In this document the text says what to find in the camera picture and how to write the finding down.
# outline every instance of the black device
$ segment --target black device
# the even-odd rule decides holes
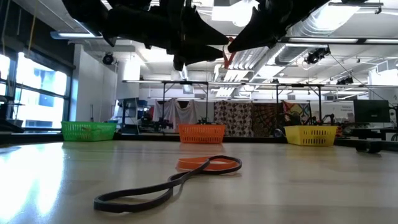
[[[203,21],[192,0],[108,0],[108,10],[101,0],[62,0],[72,18],[93,35],[103,37],[114,47],[118,37],[166,50],[174,55],[174,68],[213,61],[223,57],[221,50],[209,45],[226,45],[229,39]]]
[[[341,80],[337,80],[337,85],[349,85],[353,83],[354,83],[353,77],[347,77]]]
[[[7,121],[7,110],[9,102],[12,100],[10,96],[0,96],[0,131],[23,133],[25,130]]]
[[[228,46],[229,52],[272,48],[287,30],[329,0],[258,0],[249,24]]]
[[[387,100],[354,100],[357,123],[389,123],[390,107]]]
[[[309,52],[308,53],[308,57],[304,60],[307,64],[316,64],[318,63],[320,60],[324,59],[325,56],[331,54],[330,52],[330,48],[326,47],[326,48],[319,48],[316,49],[313,52]]]
[[[112,65],[114,62],[114,57],[112,52],[106,52],[104,58],[102,59],[102,62],[105,65]]]

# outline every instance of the fluorescent light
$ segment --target fluorescent light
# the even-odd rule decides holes
[[[232,101],[254,101],[254,99],[231,99]]]
[[[239,98],[239,99],[250,99],[250,96],[235,96],[235,98]]]
[[[306,38],[306,37],[291,37],[289,42],[306,42],[306,43],[339,43],[352,44],[357,43],[358,39],[350,38]]]
[[[230,100],[229,98],[209,98],[209,100]]]
[[[123,80],[125,83],[162,83],[161,81],[145,81],[145,80]]]
[[[326,48],[327,44],[286,44],[286,47],[316,47],[316,48]]]
[[[244,83],[236,83],[236,82],[209,82],[209,85],[244,85]]]
[[[93,34],[91,33],[59,33],[60,37],[64,37],[64,38],[93,38],[95,37]]]
[[[365,44],[398,44],[398,39],[368,39]]]
[[[339,91],[338,95],[356,95],[356,94],[363,94],[367,93],[366,91]]]
[[[246,85],[258,85],[258,86],[277,86],[275,83],[247,83]]]
[[[202,100],[201,98],[179,98],[179,97],[165,97],[165,100],[170,100],[172,98],[178,99],[178,100]],[[153,100],[163,100],[163,97],[148,97],[148,99],[153,99]]]

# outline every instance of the curtain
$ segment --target curtain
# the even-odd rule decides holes
[[[301,123],[305,123],[310,117],[310,104],[309,103],[288,103],[283,102],[284,112],[293,116],[298,116]]]
[[[252,103],[219,101],[214,105],[214,121],[225,124],[229,137],[252,136]]]
[[[158,101],[155,102],[154,121],[158,121],[162,117],[163,105]],[[213,117],[212,110],[209,110],[210,119]],[[174,130],[178,131],[179,124],[196,124],[198,120],[206,116],[206,102],[184,101],[178,102],[171,99],[164,103],[164,119],[169,120],[173,124]]]
[[[276,124],[276,103],[253,104],[252,122],[254,137],[273,135]]]

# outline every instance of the black elastic band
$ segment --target black elastic band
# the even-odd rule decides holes
[[[215,170],[209,171],[204,170],[208,165],[210,165],[210,161],[215,159],[227,159],[230,161],[235,161],[238,165],[231,169],[226,170]],[[100,195],[94,199],[94,209],[103,211],[103,212],[113,212],[113,213],[122,213],[122,212],[141,212],[144,210],[152,209],[158,207],[165,203],[168,199],[173,196],[173,187],[184,184],[190,177],[197,174],[208,174],[208,175],[221,175],[221,174],[228,174],[231,172],[236,172],[242,168],[242,161],[237,158],[229,157],[229,156],[213,156],[207,159],[200,167],[195,170],[189,172],[183,172],[179,174],[174,174],[169,177],[166,183],[153,185],[150,187],[142,187],[138,189],[128,189],[128,190],[120,190],[116,192],[110,192],[107,194]],[[160,192],[162,190],[167,190],[166,193],[162,194],[161,196],[144,203],[139,204],[123,204],[123,203],[114,203],[108,202],[110,200],[114,200],[121,197],[128,197],[128,196],[136,196],[136,195],[144,195],[150,194],[154,192]]]

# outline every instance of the window frame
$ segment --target window frame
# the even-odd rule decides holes
[[[71,81],[72,81],[72,74],[73,74],[73,69],[70,68],[69,66],[66,66],[62,63],[60,63],[58,60],[55,60],[53,58],[47,57],[45,55],[42,55],[40,52],[35,51],[32,49],[29,52],[29,56],[27,57],[27,49],[24,49],[23,51],[25,53],[25,58],[31,59],[33,62],[38,63],[40,65],[43,65],[47,68],[50,68],[55,71],[63,72],[67,76],[67,83],[66,83],[66,90],[65,90],[65,95],[60,95],[48,90],[42,90],[38,88],[33,88],[27,85],[23,85],[21,83],[16,82],[17,78],[17,68],[18,68],[18,56],[19,53],[11,50],[9,48],[6,49],[6,55],[7,57],[10,58],[10,68],[9,68],[9,74],[7,76],[7,80],[3,80],[0,78],[0,83],[6,84],[6,95],[11,95],[11,91],[9,89],[9,86],[7,85],[8,80],[10,85],[12,86],[12,92],[13,92],[13,100],[15,101],[16,97],[16,90],[17,88],[20,88],[22,90],[30,90],[34,91],[40,94],[56,97],[56,98],[62,98],[63,99],[63,114],[62,114],[62,121],[69,121],[69,108],[70,108],[70,94],[71,94]],[[10,110],[8,118],[12,119],[14,116],[14,110]],[[59,128],[24,128],[26,131],[59,131]]]

